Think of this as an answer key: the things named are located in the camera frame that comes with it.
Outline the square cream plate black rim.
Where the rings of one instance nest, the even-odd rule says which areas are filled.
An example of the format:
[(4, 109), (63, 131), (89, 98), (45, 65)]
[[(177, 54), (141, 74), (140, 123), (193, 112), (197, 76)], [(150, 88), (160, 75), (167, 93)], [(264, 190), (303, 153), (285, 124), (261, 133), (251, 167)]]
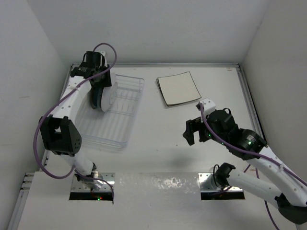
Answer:
[(201, 94), (189, 71), (159, 77), (159, 82), (168, 106), (190, 103), (201, 98)]

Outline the blue white floral plate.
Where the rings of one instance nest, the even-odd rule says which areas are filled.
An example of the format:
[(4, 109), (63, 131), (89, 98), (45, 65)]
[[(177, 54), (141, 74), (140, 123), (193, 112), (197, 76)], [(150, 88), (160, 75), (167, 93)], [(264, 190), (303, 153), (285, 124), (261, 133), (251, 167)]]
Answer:
[(101, 109), (103, 89), (95, 88), (93, 91), (93, 105), (96, 109)]

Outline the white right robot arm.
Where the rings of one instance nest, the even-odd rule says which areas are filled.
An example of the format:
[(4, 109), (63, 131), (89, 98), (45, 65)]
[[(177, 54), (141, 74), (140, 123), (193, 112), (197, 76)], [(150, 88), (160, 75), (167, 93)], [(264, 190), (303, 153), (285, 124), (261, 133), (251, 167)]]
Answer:
[(307, 222), (307, 183), (274, 154), (267, 142), (250, 129), (239, 128), (227, 108), (207, 114), (199, 108), (201, 116), (186, 122), (183, 138), (189, 145), (213, 140), (227, 148), (234, 156), (246, 161), (269, 179), (268, 182), (251, 177), (229, 163), (213, 171), (215, 188), (239, 187), (274, 206), (288, 221), (302, 225)]

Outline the red teal floral plate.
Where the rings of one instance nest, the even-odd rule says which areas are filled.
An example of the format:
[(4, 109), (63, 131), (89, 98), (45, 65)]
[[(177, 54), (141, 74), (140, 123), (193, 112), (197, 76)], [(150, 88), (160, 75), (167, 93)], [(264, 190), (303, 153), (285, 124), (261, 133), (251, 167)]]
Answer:
[(106, 112), (114, 103), (117, 96), (118, 83), (115, 73), (111, 73), (111, 84), (112, 86), (105, 87), (101, 97), (101, 110)]

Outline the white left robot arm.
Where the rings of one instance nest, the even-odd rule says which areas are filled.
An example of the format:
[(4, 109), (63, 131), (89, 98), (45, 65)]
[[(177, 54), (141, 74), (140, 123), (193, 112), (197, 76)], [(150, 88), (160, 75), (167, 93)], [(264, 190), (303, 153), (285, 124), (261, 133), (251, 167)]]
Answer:
[(92, 192), (102, 187), (103, 177), (96, 165), (81, 152), (82, 137), (75, 121), (84, 102), (102, 112), (109, 110), (114, 103), (118, 83), (115, 73), (108, 68), (104, 51), (87, 51), (82, 63), (70, 72), (62, 95), (64, 101), (56, 106), (40, 127), (45, 148), (72, 166), (77, 171), (77, 180)]

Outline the teal blossom plate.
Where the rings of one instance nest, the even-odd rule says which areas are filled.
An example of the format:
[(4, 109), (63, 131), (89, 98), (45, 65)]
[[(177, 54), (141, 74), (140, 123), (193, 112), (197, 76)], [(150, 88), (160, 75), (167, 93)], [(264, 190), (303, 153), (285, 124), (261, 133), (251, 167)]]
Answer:
[(95, 86), (92, 86), (91, 88), (90, 103), (93, 109), (97, 108), (97, 89)]

